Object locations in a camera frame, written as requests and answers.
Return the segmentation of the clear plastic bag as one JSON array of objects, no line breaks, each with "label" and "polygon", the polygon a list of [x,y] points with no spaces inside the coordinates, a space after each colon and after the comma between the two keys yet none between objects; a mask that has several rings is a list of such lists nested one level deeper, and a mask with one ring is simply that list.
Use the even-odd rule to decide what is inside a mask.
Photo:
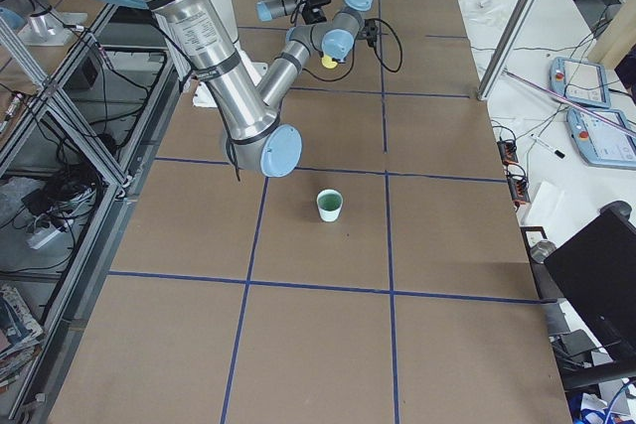
[{"label": "clear plastic bag", "polygon": [[502,0],[462,0],[460,9],[465,20],[498,29],[510,18],[509,6]]}]

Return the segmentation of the aluminium frame post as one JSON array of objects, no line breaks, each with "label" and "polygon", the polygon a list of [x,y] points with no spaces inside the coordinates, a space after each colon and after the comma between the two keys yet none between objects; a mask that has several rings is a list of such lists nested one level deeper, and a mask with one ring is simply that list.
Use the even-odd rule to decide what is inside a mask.
[{"label": "aluminium frame post", "polygon": [[477,98],[487,100],[503,73],[508,57],[536,0],[518,0],[477,89]]}]

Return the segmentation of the light green plastic cup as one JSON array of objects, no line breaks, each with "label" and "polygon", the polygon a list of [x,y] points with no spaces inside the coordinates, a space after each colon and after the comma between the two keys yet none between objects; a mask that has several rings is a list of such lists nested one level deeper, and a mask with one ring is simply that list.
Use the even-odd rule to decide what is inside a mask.
[{"label": "light green plastic cup", "polygon": [[325,222],[336,221],[343,207],[343,196],[333,189],[325,189],[318,193],[316,206],[320,218]]}]

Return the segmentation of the yellow plastic cup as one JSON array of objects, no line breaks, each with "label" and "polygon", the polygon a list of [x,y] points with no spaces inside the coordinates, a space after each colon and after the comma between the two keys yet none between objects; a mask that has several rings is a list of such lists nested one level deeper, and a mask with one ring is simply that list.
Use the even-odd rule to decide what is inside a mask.
[{"label": "yellow plastic cup", "polygon": [[339,65],[339,63],[336,60],[334,60],[332,57],[328,55],[323,55],[321,57],[321,65],[323,68],[327,70],[332,70],[332,69],[335,69]]}]

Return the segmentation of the lower blue teach pendant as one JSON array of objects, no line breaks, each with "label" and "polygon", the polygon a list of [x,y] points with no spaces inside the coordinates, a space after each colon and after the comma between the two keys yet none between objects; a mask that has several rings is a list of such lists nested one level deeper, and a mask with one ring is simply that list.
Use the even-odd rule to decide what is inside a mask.
[{"label": "lower blue teach pendant", "polygon": [[635,138],[606,122],[571,109],[566,115],[570,137],[584,161],[594,167],[635,169]]}]

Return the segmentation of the stack of books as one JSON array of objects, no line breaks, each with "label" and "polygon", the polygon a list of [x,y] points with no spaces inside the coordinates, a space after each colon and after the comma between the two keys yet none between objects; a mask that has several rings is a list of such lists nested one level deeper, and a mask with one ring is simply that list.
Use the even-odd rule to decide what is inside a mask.
[{"label": "stack of books", "polygon": [[9,283],[1,284],[1,391],[15,382],[21,369],[40,351],[44,328]]}]

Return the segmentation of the small steel cup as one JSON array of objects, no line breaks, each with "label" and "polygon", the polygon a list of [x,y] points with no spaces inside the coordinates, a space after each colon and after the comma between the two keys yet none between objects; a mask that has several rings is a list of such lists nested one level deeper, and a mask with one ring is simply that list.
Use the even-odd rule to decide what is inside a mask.
[{"label": "small steel cup", "polygon": [[543,264],[556,250],[557,247],[553,242],[542,239],[530,247],[530,257],[535,263]]}]

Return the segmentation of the upper blue teach pendant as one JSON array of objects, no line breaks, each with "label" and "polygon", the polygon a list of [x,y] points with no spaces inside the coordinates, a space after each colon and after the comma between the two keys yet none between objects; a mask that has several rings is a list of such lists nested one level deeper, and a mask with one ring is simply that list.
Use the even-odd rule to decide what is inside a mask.
[{"label": "upper blue teach pendant", "polygon": [[605,67],[582,60],[556,57],[550,69],[553,92],[585,107],[610,108]]}]

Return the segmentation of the aluminium frame rack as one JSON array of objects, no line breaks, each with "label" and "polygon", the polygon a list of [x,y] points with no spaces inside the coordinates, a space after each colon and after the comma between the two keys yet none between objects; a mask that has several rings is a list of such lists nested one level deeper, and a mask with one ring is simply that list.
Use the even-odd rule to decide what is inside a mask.
[{"label": "aluminium frame rack", "polygon": [[[58,397],[157,151],[181,80],[163,26],[106,6],[60,19],[64,45],[1,28],[1,281],[44,328],[40,351],[1,391],[5,423],[43,423]],[[37,227],[62,234],[38,250]]]}]

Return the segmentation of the black white marker pen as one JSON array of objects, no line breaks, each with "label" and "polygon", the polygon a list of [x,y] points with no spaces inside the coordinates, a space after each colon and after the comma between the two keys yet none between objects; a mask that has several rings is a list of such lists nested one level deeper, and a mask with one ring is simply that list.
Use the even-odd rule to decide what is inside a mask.
[{"label": "black white marker pen", "polygon": [[531,139],[538,145],[540,145],[541,147],[543,147],[544,149],[546,149],[547,151],[550,151],[553,155],[557,156],[560,159],[564,159],[565,158],[565,154],[563,151],[561,151],[560,149],[558,149],[557,147],[549,144],[547,141],[545,141],[544,139],[542,139],[539,135],[537,134],[531,134]]}]

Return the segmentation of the white power strip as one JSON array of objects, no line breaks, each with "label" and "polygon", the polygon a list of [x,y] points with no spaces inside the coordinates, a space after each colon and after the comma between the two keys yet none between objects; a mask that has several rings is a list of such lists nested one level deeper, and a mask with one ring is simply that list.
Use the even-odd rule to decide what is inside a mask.
[{"label": "white power strip", "polygon": [[34,250],[42,248],[62,234],[62,231],[56,226],[50,224],[47,227],[37,227],[27,239],[27,245]]}]

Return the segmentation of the computer monitor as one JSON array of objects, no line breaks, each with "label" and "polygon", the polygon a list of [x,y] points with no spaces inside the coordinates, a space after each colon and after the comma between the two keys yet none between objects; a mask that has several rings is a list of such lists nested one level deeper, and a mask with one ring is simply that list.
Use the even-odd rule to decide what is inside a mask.
[{"label": "computer monitor", "polygon": [[635,226],[608,209],[545,261],[550,276],[612,362],[561,375],[567,390],[635,376]]}]

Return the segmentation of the blue teach pendant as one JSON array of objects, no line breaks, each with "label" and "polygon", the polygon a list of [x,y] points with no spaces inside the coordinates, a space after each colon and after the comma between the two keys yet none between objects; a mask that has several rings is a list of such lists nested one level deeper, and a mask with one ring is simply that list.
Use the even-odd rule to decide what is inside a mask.
[{"label": "blue teach pendant", "polygon": [[605,67],[582,60],[556,57],[550,69],[553,92],[585,107],[610,108]]},{"label": "blue teach pendant", "polygon": [[606,122],[571,109],[566,115],[570,137],[584,161],[594,167],[635,169],[635,138]]}]

